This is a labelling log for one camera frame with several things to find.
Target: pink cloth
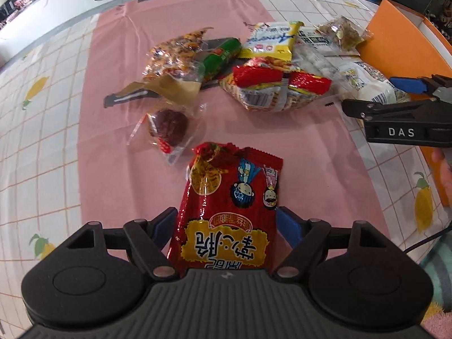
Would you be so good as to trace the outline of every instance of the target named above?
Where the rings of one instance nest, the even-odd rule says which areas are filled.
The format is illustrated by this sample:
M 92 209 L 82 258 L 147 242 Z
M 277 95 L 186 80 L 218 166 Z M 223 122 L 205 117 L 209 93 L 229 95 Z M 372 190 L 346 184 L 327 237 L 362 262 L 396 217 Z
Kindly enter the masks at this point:
M 153 45 L 202 27 L 207 39 L 249 36 L 247 24 L 273 21 L 259 0 L 150 0 L 103 13 L 94 31 L 79 125 L 82 220 L 120 227 L 179 207 L 187 150 L 175 166 L 149 146 L 127 146 L 149 99 L 103 108 L 103 98 L 139 80 Z M 279 204 L 302 218 L 350 227 L 366 219 L 388 235 L 376 193 L 334 106 L 281 113 L 247 112 L 220 88 L 202 92 L 205 124 L 195 143 L 233 142 L 284 159 Z

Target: person's hand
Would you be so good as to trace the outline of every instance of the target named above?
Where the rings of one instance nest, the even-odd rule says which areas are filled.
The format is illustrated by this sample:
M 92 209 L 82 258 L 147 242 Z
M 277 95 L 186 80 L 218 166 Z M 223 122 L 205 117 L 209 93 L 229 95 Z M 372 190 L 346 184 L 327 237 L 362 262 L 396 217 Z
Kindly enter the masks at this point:
M 440 148 L 435 148 L 432 153 L 432 160 L 437 163 L 441 162 L 439 166 L 440 182 L 446 190 L 446 195 L 449 199 L 449 204 L 452 203 L 452 168 L 447 163 L 444 153 Z

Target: metal screw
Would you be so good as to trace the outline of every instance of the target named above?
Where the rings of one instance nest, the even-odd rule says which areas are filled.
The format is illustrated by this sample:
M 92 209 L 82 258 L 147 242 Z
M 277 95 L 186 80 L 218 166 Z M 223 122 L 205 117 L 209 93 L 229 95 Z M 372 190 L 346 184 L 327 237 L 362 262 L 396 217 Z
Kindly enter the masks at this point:
M 296 277 L 300 271 L 293 266 L 283 266 L 278 269 L 277 273 L 281 278 L 293 278 Z
M 169 278 L 173 276 L 176 273 L 175 269 L 171 266 L 157 266 L 153 271 L 152 274 L 154 274 L 158 278 Z

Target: barcode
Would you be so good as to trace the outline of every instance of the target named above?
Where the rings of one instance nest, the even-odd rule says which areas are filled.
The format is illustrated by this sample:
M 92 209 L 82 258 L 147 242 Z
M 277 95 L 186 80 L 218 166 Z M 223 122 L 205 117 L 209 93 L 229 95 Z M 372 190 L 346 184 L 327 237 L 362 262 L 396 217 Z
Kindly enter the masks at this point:
M 371 101 L 379 102 L 382 104 L 388 104 L 388 100 L 386 99 L 386 96 L 383 93 L 374 96 L 374 98 L 372 98 Z
M 273 95 L 269 93 L 256 94 L 256 92 L 248 92 L 242 90 L 241 97 L 243 101 L 255 107 L 268 107 L 272 102 Z

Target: ridged black plastic surface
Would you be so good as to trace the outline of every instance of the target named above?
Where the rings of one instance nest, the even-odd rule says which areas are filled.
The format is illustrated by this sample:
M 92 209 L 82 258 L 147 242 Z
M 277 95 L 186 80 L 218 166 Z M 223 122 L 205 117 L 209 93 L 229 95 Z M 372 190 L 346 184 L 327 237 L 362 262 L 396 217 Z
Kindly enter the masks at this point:
M 431 339 L 420 326 L 368 333 L 328 320 L 298 285 L 263 270 L 191 269 L 158 283 L 140 307 L 102 328 L 56 331 L 34 326 L 23 339 Z

